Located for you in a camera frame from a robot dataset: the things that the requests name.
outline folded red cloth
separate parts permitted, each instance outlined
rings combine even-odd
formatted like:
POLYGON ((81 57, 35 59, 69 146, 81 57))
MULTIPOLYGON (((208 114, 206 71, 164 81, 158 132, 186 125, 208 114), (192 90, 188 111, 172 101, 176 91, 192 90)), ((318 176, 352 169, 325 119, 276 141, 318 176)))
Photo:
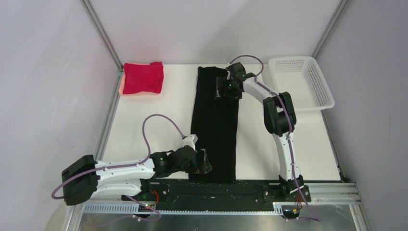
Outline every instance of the folded red cloth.
POLYGON ((161 93, 163 85, 163 64, 154 62, 150 65, 125 63, 125 85, 123 94, 134 94, 141 91, 161 93))

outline black fabric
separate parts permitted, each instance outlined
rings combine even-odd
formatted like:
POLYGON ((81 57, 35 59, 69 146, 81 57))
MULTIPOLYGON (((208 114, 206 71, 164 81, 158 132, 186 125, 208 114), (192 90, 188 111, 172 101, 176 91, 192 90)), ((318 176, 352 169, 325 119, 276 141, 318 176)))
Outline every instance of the black fabric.
POLYGON ((216 67, 198 68, 191 121, 191 134, 198 137, 196 149, 207 150, 213 170, 205 175, 190 174, 189 179, 226 183, 235 180, 238 100, 215 100, 217 76, 226 77, 227 71, 216 67))

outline white basket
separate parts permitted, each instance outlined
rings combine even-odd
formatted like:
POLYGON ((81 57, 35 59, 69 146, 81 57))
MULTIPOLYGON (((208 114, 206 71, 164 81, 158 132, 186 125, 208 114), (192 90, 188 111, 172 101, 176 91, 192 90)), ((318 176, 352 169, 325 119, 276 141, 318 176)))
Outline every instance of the white basket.
POLYGON ((290 93, 295 111, 317 111, 334 106, 334 99, 316 60, 308 56, 269 60, 272 87, 290 93))

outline black pants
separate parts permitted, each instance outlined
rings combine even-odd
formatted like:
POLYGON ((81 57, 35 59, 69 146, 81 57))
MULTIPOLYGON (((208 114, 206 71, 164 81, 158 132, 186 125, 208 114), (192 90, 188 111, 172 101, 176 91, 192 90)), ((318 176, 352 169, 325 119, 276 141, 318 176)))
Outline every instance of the black pants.
POLYGON ((191 134, 198 136, 196 149, 206 149, 213 170, 205 175, 190 174, 191 180, 225 183, 235 180, 238 100, 217 99, 216 78, 225 69, 199 67, 191 134))

